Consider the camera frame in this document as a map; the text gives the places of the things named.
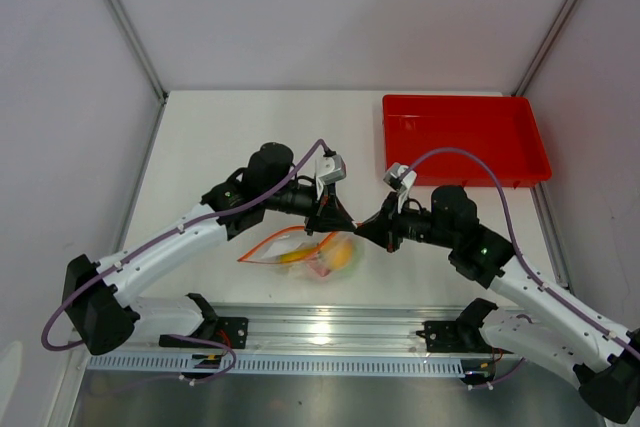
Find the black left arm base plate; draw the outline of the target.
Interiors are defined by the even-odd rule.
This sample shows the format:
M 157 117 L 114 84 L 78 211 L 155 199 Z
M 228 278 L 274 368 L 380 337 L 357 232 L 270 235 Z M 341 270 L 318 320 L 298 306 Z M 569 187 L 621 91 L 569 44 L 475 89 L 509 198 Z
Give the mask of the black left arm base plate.
M 231 349 L 243 350 L 249 333 L 249 319 L 246 317 L 219 317 L 216 323 L 205 321 L 202 326 L 186 337 L 163 334 L 159 346 L 163 348 L 204 348 L 203 341 L 216 342 Z

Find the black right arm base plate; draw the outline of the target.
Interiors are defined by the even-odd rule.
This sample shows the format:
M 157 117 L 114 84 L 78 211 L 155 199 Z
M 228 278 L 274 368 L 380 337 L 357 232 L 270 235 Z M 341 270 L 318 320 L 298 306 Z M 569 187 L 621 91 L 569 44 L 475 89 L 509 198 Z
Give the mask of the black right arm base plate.
M 489 345 L 480 334 L 481 323 L 430 320 L 422 323 L 415 335 L 430 353 L 490 354 L 499 348 Z

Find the clear zip bag orange zipper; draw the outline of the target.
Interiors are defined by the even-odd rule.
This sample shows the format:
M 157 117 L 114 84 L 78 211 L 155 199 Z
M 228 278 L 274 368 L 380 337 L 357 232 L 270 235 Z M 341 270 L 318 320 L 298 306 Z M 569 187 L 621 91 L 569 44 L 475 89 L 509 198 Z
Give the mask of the clear zip bag orange zipper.
M 266 237 L 237 262 L 295 279 L 328 282 L 350 276 L 362 257 L 362 242 L 351 233 L 308 234 L 302 226 L 292 226 Z

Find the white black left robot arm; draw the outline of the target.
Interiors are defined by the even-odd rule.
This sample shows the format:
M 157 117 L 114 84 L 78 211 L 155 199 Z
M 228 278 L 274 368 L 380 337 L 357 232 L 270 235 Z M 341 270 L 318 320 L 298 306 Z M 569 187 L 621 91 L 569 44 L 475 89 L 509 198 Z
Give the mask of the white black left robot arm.
M 266 143 L 246 166 L 212 187 L 155 237 L 98 261 L 86 255 L 72 259 L 65 272 L 62 310 L 79 344 L 95 356 L 116 350 L 134 336 L 177 334 L 194 346 L 209 345 L 218 320 L 202 295 L 168 301 L 141 294 L 192 255 L 258 225 L 268 211 L 302 217 L 307 234 L 354 231 L 355 222 L 336 193 L 337 182 L 346 176 L 344 160 L 325 149 L 315 161 L 313 176 L 300 175 L 312 157 L 307 152 L 296 161 L 289 147 Z

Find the green apple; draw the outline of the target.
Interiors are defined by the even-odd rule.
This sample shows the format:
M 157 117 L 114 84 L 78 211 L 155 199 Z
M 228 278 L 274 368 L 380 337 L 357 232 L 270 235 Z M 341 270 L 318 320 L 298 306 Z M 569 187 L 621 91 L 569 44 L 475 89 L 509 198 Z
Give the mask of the green apple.
M 365 249 L 362 243 L 356 241 L 351 241 L 349 243 L 349 247 L 347 249 L 347 262 L 344 266 L 345 274 L 352 274 L 359 268 L 361 262 L 364 259 L 364 252 Z

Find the orange yellow peach with leaf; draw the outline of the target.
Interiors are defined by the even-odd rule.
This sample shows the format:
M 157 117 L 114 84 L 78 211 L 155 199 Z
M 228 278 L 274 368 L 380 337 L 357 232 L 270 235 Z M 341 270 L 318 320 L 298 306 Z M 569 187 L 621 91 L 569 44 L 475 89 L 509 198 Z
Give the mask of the orange yellow peach with leaf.
M 355 246 L 351 240 L 339 240 L 331 243 L 324 253 L 327 268 L 330 271 L 346 268 L 354 256 L 354 251 Z

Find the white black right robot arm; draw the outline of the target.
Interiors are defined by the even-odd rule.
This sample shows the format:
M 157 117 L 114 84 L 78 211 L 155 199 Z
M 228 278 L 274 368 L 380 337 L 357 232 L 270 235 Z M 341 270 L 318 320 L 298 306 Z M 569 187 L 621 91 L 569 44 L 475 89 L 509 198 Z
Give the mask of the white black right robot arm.
M 486 345 L 521 356 L 567 381 L 612 422 L 628 422 L 638 408 L 638 331 L 524 266 L 513 242 L 480 223 L 462 187 L 436 188 L 429 209 L 399 206 L 397 194 L 390 193 L 355 233 L 389 252 L 404 240 L 447 248 L 459 274 L 522 308 L 516 315 L 486 299 L 472 301 L 455 321 L 464 348 Z

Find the pink yellow peach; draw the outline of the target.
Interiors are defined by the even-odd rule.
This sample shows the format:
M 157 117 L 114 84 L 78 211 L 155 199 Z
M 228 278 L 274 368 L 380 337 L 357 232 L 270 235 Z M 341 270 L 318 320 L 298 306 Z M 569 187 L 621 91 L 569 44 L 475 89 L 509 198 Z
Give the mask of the pink yellow peach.
M 326 281 L 332 273 L 332 270 L 322 264 L 309 263 L 307 265 L 308 276 L 314 281 Z

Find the green yellow mango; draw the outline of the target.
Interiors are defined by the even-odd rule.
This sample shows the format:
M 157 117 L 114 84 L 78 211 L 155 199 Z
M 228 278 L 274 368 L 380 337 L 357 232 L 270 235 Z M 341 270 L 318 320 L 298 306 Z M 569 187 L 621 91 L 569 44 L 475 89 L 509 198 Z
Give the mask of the green yellow mango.
M 314 248 L 299 249 L 291 252 L 284 253 L 279 256 L 280 264 L 290 264 L 296 262 L 302 262 L 315 253 Z

